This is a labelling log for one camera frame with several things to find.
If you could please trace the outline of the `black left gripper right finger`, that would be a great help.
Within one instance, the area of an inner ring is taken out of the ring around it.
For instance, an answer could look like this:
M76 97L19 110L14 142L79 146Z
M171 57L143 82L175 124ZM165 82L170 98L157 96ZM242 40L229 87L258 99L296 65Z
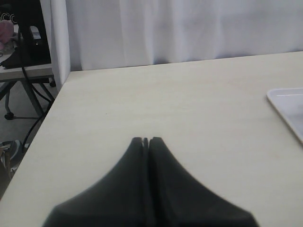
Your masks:
M154 137L148 151L149 182L158 227L257 227L253 215L196 180Z

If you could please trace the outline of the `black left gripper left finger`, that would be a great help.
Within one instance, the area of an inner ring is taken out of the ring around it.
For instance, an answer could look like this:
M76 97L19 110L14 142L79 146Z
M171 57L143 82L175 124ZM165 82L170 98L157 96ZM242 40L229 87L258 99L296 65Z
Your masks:
M148 226L147 140L133 138L117 164L97 183L55 206L45 227Z

